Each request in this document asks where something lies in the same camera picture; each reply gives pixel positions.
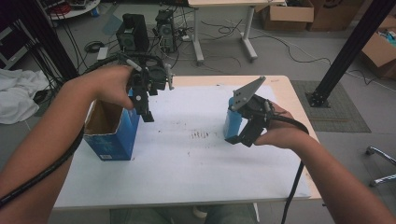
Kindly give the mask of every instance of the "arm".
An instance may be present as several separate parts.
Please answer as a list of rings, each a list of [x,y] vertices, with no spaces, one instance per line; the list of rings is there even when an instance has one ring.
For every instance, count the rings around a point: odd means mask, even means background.
[[[126,93],[131,68],[106,67],[64,84],[46,114],[0,172],[0,196],[46,169],[75,140],[90,104],[101,99],[132,109]],[[71,159],[0,210],[0,223],[46,223],[67,176]]]
[[[274,106],[276,111],[283,111]],[[292,118],[289,112],[284,116]],[[293,150],[311,174],[335,223],[396,223],[388,208],[308,134],[275,121],[255,144]]]

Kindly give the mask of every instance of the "cardboard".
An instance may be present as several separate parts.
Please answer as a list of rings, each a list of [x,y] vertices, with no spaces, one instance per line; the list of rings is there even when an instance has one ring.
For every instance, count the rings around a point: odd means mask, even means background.
[[[396,32],[395,17],[386,17],[378,31],[385,29]],[[373,34],[361,52],[361,59],[376,76],[396,78],[396,48],[385,37]]]
[[[345,30],[358,13],[364,0],[311,0],[315,8],[314,21],[309,31]]]
[[[303,31],[314,20],[314,7],[309,0],[302,7],[269,6],[262,11],[264,30]]]
[[[95,101],[84,139],[102,161],[129,161],[140,116],[119,105]]]

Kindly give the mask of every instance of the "white towel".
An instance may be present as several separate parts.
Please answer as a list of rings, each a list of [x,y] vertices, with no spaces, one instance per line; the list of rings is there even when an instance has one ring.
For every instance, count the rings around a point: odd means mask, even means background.
[[[0,69],[0,123],[13,124],[30,118],[39,108],[33,101],[35,93],[48,85],[42,71]]]

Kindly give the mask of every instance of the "chair leg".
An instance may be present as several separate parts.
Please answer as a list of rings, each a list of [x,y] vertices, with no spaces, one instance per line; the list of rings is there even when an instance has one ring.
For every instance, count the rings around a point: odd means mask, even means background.
[[[376,147],[367,147],[366,148],[366,155],[373,155],[373,154],[378,154],[379,156],[381,156],[382,158],[384,158],[386,161],[391,162],[393,165],[396,166],[396,160],[394,160],[391,156],[389,156],[388,154],[386,154],[385,152],[379,150]],[[371,187],[375,187],[379,184],[383,184],[383,183],[387,183],[390,181],[396,181],[396,175],[388,175],[376,180],[372,180],[370,181],[370,186]]]

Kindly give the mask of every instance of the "blue cardboard box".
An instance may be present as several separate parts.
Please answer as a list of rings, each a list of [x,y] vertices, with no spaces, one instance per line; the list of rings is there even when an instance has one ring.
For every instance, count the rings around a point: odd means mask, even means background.
[[[129,161],[140,116],[119,105],[95,101],[84,139],[102,161]]]

